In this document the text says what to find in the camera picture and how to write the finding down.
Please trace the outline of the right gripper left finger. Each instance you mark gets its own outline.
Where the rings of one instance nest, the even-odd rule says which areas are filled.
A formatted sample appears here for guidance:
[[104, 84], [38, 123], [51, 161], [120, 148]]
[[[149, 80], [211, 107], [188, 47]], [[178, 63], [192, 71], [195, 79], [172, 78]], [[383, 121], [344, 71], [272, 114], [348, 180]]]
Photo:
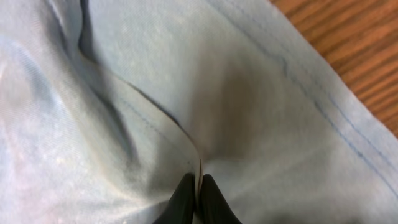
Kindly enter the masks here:
[[179, 182], [164, 212], [153, 224], [192, 224], [195, 211], [195, 176], [187, 173]]

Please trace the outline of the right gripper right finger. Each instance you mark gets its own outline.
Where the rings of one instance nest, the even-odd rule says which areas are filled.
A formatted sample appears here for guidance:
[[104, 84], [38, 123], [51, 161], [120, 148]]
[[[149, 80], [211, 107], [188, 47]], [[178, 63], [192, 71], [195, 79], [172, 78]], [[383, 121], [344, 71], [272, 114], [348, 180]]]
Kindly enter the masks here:
[[200, 210], [204, 224], [241, 224], [210, 174], [203, 176]]

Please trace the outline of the light blue printed t-shirt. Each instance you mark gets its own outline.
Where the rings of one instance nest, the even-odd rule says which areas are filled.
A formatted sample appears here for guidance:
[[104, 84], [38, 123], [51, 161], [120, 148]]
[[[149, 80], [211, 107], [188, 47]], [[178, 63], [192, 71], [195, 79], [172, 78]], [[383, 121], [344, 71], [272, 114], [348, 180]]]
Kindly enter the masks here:
[[268, 1], [2, 1], [1, 222], [396, 223], [397, 139]]

